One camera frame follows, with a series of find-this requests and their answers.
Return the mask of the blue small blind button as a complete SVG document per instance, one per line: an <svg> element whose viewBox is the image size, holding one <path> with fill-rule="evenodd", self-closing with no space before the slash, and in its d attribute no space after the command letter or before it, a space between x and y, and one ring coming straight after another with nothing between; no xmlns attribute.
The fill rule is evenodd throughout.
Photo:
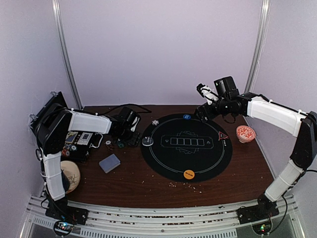
<svg viewBox="0 0 317 238"><path fill-rule="evenodd" d="M189 114L184 114L184 115L183 115L183 118L186 119L186 120L190 120L190 119L191 119L191 115L189 115Z"/></svg>

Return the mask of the clear acrylic dealer button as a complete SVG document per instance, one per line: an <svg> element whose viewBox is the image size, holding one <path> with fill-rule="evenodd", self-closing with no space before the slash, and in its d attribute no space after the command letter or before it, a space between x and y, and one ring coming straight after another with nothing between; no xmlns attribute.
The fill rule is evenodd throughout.
<svg viewBox="0 0 317 238"><path fill-rule="evenodd" d="M153 144L154 144L154 140L150 136L146 136L142 139L143 146L149 147L149 146L152 146Z"/></svg>

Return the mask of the red triangular all-in marker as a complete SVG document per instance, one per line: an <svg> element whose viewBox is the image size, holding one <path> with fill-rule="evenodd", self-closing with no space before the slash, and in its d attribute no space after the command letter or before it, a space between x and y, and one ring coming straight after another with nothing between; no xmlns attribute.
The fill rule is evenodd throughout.
<svg viewBox="0 0 317 238"><path fill-rule="evenodd" d="M226 135L225 133L223 133L223 132L221 132L221 131L218 132L218 139L219 139L219 140L226 140L226 139L228 139L228 138L229 138L229 136Z"/></svg>

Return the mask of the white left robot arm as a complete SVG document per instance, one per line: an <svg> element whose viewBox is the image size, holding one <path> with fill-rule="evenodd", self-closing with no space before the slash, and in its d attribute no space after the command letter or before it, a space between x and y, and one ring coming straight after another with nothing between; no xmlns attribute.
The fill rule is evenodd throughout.
<svg viewBox="0 0 317 238"><path fill-rule="evenodd" d="M54 201L65 197L60 160L70 131L106 134L132 146L138 145L140 140L136 127L141 117L128 107L124 107L117 115L107 117L68 109L54 103L40 111L37 117L34 134L43 154L46 188Z"/></svg>

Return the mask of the yellow big blind button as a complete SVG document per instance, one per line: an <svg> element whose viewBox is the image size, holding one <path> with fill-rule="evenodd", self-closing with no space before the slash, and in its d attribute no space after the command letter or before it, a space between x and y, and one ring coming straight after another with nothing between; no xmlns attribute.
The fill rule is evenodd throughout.
<svg viewBox="0 0 317 238"><path fill-rule="evenodd" d="M183 176L187 180L192 180L195 177L195 172L193 170L185 170Z"/></svg>

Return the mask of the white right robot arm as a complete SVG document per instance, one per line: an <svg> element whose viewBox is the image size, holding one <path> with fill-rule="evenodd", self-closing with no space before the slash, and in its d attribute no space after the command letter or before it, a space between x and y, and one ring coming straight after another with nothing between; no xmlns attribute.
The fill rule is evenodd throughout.
<svg viewBox="0 0 317 238"><path fill-rule="evenodd" d="M205 84L196 88L206 102L197 107L196 115L207 122L217 116L242 115L253 121L268 124L268 132L261 131L265 138L263 146L266 157L289 155L279 162L279 173L259 198L254 215L264 219L273 211L273 202L293 188L317 157L317 114L303 112L281 105L262 94L241 93L231 76L214 81L215 89Z"/></svg>

